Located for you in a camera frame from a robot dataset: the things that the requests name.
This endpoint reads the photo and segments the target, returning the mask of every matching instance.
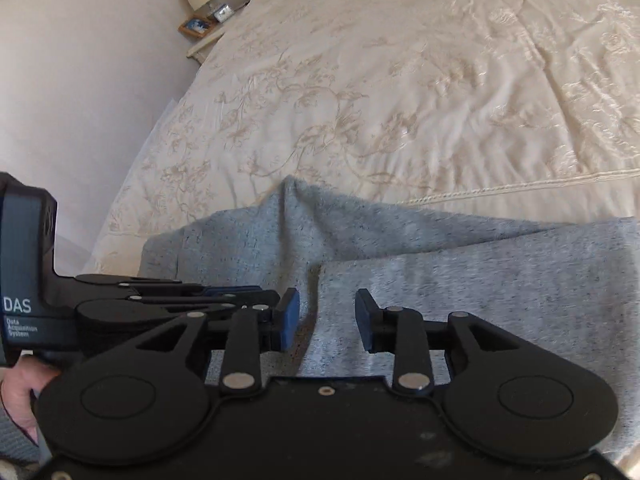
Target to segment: bedside table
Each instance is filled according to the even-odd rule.
[[[226,20],[226,22],[217,26],[210,34],[207,34],[204,38],[202,38],[198,43],[193,45],[187,51],[187,57],[191,57],[195,59],[198,63],[203,64],[207,59],[209,53],[213,50],[213,47],[216,46],[216,43],[222,36],[225,35],[225,32],[228,29],[229,23],[232,23],[240,14],[245,7],[242,7],[239,10],[236,10],[236,13]]]

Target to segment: silver bolt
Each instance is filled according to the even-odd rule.
[[[335,393],[335,390],[331,386],[322,386],[322,388],[318,390],[318,393],[323,397],[330,397]]]
[[[424,374],[417,374],[410,372],[408,374],[401,375],[398,379],[398,384],[407,390],[423,390],[431,383],[430,378]]]
[[[222,379],[222,383],[232,390],[245,390],[255,384],[254,376],[244,372],[235,372]]]

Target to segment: bedspread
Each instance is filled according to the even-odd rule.
[[[288,175],[546,221],[636,213],[640,0],[252,0],[140,153],[94,251],[251,205]]]

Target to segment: hand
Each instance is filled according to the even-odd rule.
[[[12,421],[37,444],[36,417],[31,411],[31,391],[41,392],[59,370],[34,356],[20,357],[13,368],[4,373],[0,384],[2,403]]]

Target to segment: photograph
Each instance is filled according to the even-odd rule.
[[[178,30],[183,34],[187,34],[188,36],[192,36],[194,38],[204,38],[215,27],[216,27],[215,23],[210,22],[205,18],[200,18],[199,16],[192,16],[186,22],[184,22],[178,28]]]

